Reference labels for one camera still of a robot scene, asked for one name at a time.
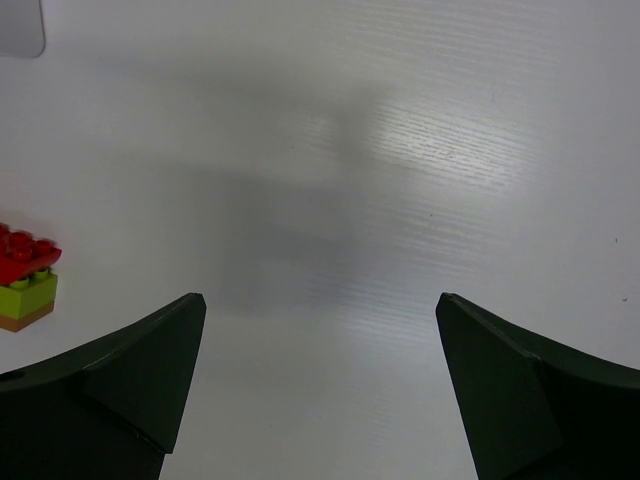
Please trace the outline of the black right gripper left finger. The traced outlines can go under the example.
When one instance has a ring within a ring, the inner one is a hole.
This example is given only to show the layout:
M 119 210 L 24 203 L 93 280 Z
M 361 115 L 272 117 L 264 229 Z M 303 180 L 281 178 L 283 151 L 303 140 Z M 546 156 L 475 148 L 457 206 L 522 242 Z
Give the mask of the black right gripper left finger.
M 145 318 L 1 376 L 4 479 L 157 479 L 173 453 L 206 303 Z

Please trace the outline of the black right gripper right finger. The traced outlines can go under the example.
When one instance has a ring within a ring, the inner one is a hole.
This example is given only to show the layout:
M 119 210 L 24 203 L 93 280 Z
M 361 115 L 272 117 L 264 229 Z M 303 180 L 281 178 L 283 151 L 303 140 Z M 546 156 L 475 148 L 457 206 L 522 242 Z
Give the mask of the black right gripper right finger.
M 636 479 L 639 373 L 452 293 L 436 319 L 481 479 Z

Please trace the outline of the red sloped lego brick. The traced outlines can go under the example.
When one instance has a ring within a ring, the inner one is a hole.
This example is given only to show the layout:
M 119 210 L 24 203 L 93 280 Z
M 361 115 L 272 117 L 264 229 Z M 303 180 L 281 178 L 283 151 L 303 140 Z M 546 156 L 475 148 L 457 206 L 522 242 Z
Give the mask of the red sloped lego brick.
M 1 224 L 1 285 L 6 286 L 49 269 L 61 257 L 57 243 Z

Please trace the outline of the brown lego plate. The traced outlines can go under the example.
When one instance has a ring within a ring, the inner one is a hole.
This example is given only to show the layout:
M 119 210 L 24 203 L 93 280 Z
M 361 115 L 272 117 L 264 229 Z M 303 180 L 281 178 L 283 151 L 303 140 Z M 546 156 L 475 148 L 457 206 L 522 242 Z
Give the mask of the brown lego plate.
M 13 318 L 8 315 L 0 316 L 0 328 L 2 330 L 6 330 L 12 333 L 19 332 L 20 330 L 26 328 L 32 323 L 40 320 L 41 318 L 49 315 L 54 310 L 55 302 L 49 302 L 43 307 L 35 310 L 34 312 L 23 315 L 20 318 Z

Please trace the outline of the lime green lego brick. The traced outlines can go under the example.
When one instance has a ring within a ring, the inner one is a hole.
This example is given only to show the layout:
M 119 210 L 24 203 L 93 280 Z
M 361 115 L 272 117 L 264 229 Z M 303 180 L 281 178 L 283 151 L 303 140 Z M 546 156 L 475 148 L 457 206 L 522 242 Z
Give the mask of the lime green lego brick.
M 51 271 L 36 272 L 1 287 L 1 315 L 21 319 L 55 301 L 58 276 Z

